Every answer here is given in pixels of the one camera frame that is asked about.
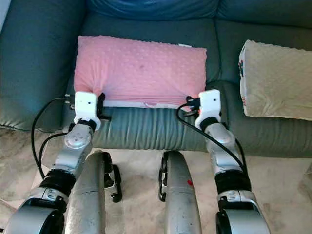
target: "dotted fabric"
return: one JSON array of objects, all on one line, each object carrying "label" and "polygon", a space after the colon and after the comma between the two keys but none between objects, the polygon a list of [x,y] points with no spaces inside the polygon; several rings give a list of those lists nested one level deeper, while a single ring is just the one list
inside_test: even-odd
[{"label": "dotted fabric", "polygon": [[74,86],[106,100],[181,105],[205,89],[205,63],[205,48],[79,36]]},{"label": "dotted fabric", "polygon": [[312,52],[247,40],[239,60],[245,115],[312,120]]}]

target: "pink minky pillow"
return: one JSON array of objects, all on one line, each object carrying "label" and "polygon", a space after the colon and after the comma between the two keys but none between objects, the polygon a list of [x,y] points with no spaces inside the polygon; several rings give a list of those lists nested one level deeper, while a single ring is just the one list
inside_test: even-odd
[{"label": "pink minky pillow", "polygon": [[205,63],[205,48],[79,36],[74,86],[110,106],[172,108],[205,89]]}]

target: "red mark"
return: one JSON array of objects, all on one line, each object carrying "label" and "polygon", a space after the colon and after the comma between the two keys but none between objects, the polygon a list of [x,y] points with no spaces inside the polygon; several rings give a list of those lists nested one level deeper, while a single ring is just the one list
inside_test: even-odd
[{"label": "red mark", "polygon": [[246,99],[245,97],[242,97],[243,105],[246,106]]},{"label": "red mark", "polygon": [[193,182],[191,180],[188,180],[187,183],[191,185],[192,187],[194,187]]}]

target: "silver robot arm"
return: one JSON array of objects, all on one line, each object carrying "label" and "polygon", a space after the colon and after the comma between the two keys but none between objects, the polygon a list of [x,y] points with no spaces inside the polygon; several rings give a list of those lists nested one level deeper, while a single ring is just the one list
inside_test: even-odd
[{"label": "silver robot arm", "polygon": [[[235,137],[220,123],[220,92],[209,90],[199,94],[200,114],[195,126],[227,147],[244,164],[236,150]],[[269,234],[247,170],[241,168],[234,158],[220,146],[207,139],[211,166],[217,186],[219,212],[216,214],[218,234]]]},{"label": "silver robot arm", "polygon": [[10,218],[5,234],[61,234],[68,197],[92,149],[93,132],[100,128],[97,97],[75,95],[76,125],[65,136],[63,149],[42,183]]}]

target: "black cable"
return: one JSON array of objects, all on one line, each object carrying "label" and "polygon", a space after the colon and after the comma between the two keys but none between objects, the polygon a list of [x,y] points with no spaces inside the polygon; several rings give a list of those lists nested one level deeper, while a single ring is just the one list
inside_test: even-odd
[{"label": "black cable", "polygon": [[42,170],[41,161],[42,161],[42,155],[43,155],[43,150],[44,150],[45,145],[48,143],[49,140],[51,140],[51,139],[53,139],[55,137],[58,137],[58,136],[66,135],[66,134],[67,133],[57,133],[57,134],[54,134],[52,136],[49,136],[46,140],[44,140],[44,142],[42,143],[42,145],[40,147],[40,151],[39,151],[39,155],[38,155],[38,162],[39,162],[41,170]]},{"label": "black cable", "polygon": [[205,133],[204,131],[196,128],[195,126],[189,124],[188,122],[186,122],[185,120],[183,120],[180,115],[179,115],[179,111],[181,110],[181,108],[188,106],[187,103],[179,106],[175,112],[175,115],[177,117],[178,120],[180,120],[183,124],[185,124],[186,126],[192,128],[193,130],[197,131],[198,133],[204,135],[206,138],[208,138],[209,140],[211,140],[213,143],[215,143],[216,145],[218,145],[222,150],[224,150],[225,152],[227,152],[239,165],[239,167],[242,169],[243,173],[245,173],[247,176],[247,171],[245,169],[245,166],[242,164],[242,162],[239,160],[238,157],[236,157],[235,154],[233,154],[232,151],[230,151],[227,147],[225,147],[224,145],[222,145],[219,141],[217,141],[216,139],[214,139],[212,136],[208,135],[207,133]]},{"label": "black cable", "polygon": [[247,163],[246,163],[246,158],[245,158],[245,154],[244,154],[244,151],[243,151],[243,147],[242,147],[242,145],[240,144],[240,142],[237,139],[235,139],[235,142],[236,142],[236,145],[238,146],[238,149],[240,151],[240,155],[242,156],[243,165],[245,167],[245,172],[248,175]]},{"label": "black cable", "polygon": [[36,149],[35,149],[35,127],[36,127],[36,123],[39,119],[39,117],[41,116],[41,114],[45,111],[45,109],[54,101],[59,101],[59,100],[66,100],[65,97],[57,97],[57,98],[54,98],[52,99],[51,101],[49,101],[47,104],[45,104],[45,106],[38,112],[38,114],[36,115],[35,119],[34,119],[34,122],[33,122],[33,125],[31,127],[31,149],[33,151],[33,157],[34,157],[34,160],[36,162],[36,165],[37,165],[37,168],[40,172],[40,175],[42,177],[42,179],[44,179],[44,173],[42,171],[42,167],[41,165],[39,164],[39,161],[38,161],[38,158],[37,158],[37,153],[36,153]]}]

